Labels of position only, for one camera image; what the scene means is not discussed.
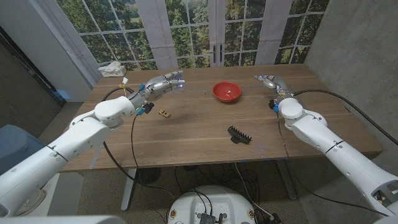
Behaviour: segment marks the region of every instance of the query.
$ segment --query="window pane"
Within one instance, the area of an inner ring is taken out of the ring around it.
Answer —
[[[224,66],[238,66],[239,65],[239,54],[226,54],[224,55]]]
[[[188,24],[187,8],[184,0],[165,0],[170,26]]]
[[[136,0],[112,0],[123,29],[144,28],[139,17]]]
[[[172,37],[177,56],[191,55],[191,40],[188,27],[172,28]]]
[[[225,20],[243,19],[244,0],[226,0]]]
[[[98,31],[81,0],[57,0],[78,33]]]
[[[292,55],[293,47],[287,49],[279,49],[278,55],[275,59],[275,64],[287,64],[289,63],[290,56]]]
[[[110,62],[114,58],[112,52],[106,46],[104,39],[101,35],[84,35],[81,36],[88,50],[93,54],[97,63]]]
[[[257,50],[262,21],[248,21],[244,24],[243,50]]]
[[[307,15],[297,44],[310,45],[312,43],[323,15]]]
[[[135,63],[122,63],[121,65],[124,65],[126,67],[127,71],[138,70],[138,67]]]
[[[193,68],[192,58],[177,58],[179,68]]]
[[[310,12],[325,12],[329,0],[312,0]]]
[[[156,70],[157,66],[155,62],[140,62],[139,66],[141,70]]]
[[[193,53],[195,55],[207,54],[209,51],[209,26],[193,26],[192,31],[192,44]]]
[[[210,67],[210,56],[195,58],[195,68]]]
[[[303,16],[291,17],[287,19],[284,36],[280,42],[280,47],[294,45],[297,35],[299,34]]]
[[[225,24],[225,50],[230,52],[241,50],[242,22]]]
[[[128,32],[126,33],[126,37],[137,60],[154,58],[145,31]]]
[[[310,0],[293,0],[289,14],[294,15],[306,12],[308,4],[310,4]]]
[[[257,52],[242,53],[241,65],[254,65],[256,61]]]
[[[101,31],[120,30],[107,0],[86,0],[86,3]]]
[[[309,47],[297,47],[294,51],[292,63],[304,63]]]
[[[263,18],[266,8],[266,0],[248,0],[246,18]]]
[[[188,0],[190,23],[208,22],[207,0]]]
[[[118,60],[134,60],[123,34],[104,34],[104,37]]]

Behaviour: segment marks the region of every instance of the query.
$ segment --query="window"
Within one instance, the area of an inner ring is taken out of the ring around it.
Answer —
[[[293,0],[275,64],[304,63],[329,0]]]
[[[224,66],[254,65],[265,0],[227,0]]]
[[[135,0],[56,0],[99,65],[157,69]]]
[[[210,67],[208,0],[165,3],[178,67]]]

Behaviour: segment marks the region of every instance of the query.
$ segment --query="wooden table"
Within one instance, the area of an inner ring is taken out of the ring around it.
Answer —
[[[147,70],[128,72],[128,87],[136,90],[157,75],[174,70]],[[277,127],[276,114],[268,102],[275,98],[254,75],[278,75],[290,91],[326,86],[305,65],[271,65],[251,67],[191,68],[183,70],[186,84],[154,102],[149,114],[136,119],[134,125],[134,152],[139,167],[182,166],[242,161],[283,159],[286,153]],[[76,115],[93,110],[107,92],[118,87],[122,78],[102,78],[90,93]],[[222,103],[212,93],[220,81],[237,83],[242,94],[235,103]],[[109,99],[119,97],[122,91]],[[264,99],[249,107],[260,97]],[[303,106],[322,114],[329,128],[362,153],[382,150],[376,139],[335,97],[324,93],[305,93],[297,97]],[[164,118],[158,110],[171,113]],[[130,132],[132,119],[124,119],[124,126],[106,140],[116,160],[125,168],[135,167],[131,153]],[[283,127],[287,150],[291,158],[321,156],[315,148],[305,144]],[[234,144],[227,132],[231,125],[252,137],[249,145]],[[70,161],[62,171],[115,169],[116,166],[102,146],[92,149]]]

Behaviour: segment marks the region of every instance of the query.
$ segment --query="table leg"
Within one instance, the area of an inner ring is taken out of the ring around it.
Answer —
[[[137,172],[137,169],[129,169],[127,173],[131,177],[136,177],[136,172]],[[133,186],[134,186],[134,181],[132,181],[130,178],[127,178],[126,185],[124,186],[122,205],[121,205],[121,210],[124,212],[127,211],[130,207]]]
[[[290,176],[289,170],[287,168],[287,164],[285,160],[276,160],[276,166],[278,168],[280,177],[284,182],[285,189],[289,199],[296,200],[297,199],[297,192],[292,182],[292,177]]]

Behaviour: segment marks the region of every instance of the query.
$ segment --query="red bowl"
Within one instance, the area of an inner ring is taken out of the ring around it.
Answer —
[[[235,100],[241,93],[241,87],[235,83],[219,82],[213,86],[213,94],[224,103]]]

